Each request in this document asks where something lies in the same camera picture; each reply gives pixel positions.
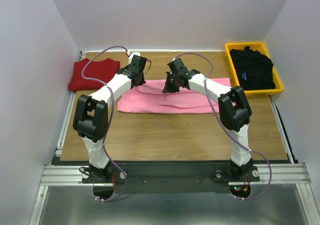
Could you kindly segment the pink t shirt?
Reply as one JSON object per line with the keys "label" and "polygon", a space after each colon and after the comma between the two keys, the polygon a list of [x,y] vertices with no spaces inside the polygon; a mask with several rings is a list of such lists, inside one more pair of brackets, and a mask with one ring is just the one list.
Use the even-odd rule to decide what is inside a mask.
{"label": "pink t shirt", "polygon": [[124,93],[117,110],[133,114],[208,114],[212,113],[207,98],[181,88],[178,93],[163,93],[164,80],[148,80]]}

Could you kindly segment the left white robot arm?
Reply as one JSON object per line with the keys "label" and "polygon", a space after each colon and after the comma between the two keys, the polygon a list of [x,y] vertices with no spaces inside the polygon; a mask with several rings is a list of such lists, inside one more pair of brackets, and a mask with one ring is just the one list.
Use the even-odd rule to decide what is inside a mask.
{"label": "left white robot arm", "polygon": [[109,82],[90,95],[81,95],[76,104],[73,129],[83,140],[89,156],[89,168],[80,172],[100,182],[112,176],[111,159],[106,155],[105,141],[115,101],[133,87],[145,83],[144,64],[132,62],[120,69]]}

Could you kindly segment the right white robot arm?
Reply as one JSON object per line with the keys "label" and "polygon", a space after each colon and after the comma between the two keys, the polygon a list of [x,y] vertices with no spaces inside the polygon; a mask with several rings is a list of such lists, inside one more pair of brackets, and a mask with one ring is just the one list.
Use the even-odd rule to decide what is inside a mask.
{"label": "right white robot arm", "polygon": [[234,181],[242,180],[253,166],[248,140],[252,110],[244,90],[239,86],[222,85],[195,69],[168,71],[163,93],[178,93],[180,88],[206,96],[217,121],[231,140],[229,174]]}

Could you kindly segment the black t shirts pile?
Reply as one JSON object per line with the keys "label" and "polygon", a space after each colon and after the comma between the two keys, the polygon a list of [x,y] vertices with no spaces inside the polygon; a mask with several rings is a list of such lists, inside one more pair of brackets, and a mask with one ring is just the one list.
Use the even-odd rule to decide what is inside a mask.
{"label": "black t shirts pile", "polygon": [[258,50],[245,46],[243,50],[229,51],[240,87],[246,91],[272,90],[274,64],[270,58]]}

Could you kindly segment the yellow plastic bin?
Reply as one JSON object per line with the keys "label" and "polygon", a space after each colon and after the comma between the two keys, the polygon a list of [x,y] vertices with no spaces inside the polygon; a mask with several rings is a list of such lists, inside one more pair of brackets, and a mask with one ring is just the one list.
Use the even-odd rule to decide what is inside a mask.
{"label": "yellow plastic bin", "polygon": [[[252,50],[257,50],[261,52],[263,55],[266,55],[268,58],[270,58],[270,55],[265,47],[265,45],[262,42],[238,42],[238,43],[227,43],[225,45],[225,54],[227,57],[227,61],[229,64],[231,76],[233,78],[234,84],[236,86],[240,86],[240,83],[237,78],[237,74],[234,68],[234,64],[232,61],[232,58],[230,56],[230,50],[237,49],[237,50],[243,50],[246,46],[249,46]],[[264,90],[244,90],[246,95],[274,95],[276,93],[280,93],[284,90],[284,86],[281,82],[281,79],[276,71],[275,66],[273,65],[272,69],[273,74],[273,82],[275,83],[275,89],[264,89]]]}

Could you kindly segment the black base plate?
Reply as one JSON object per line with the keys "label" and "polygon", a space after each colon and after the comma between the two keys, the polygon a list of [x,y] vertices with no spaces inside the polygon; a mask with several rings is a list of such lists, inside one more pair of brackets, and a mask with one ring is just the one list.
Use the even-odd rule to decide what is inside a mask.
{"label": "black base plate", "polygon": [[117,194],[177,194],[250,192],[260,181],[252,161],[239,168],[229,160],[211,161],[118,161],[106,168],[81,167],[82,183],[95,192],[111,185]]}

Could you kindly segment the aluminium frame rail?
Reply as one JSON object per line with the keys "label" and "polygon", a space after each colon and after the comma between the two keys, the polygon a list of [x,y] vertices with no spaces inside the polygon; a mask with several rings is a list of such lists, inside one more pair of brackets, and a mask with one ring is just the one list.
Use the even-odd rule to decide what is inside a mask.
{"label": "aluminium frame rail", "polygon": [[43,168],[32,225],[317,225],[320,214],[305,164],[256,165],[247,199],[234,192],[138,193],[82,182],[82,162]]}

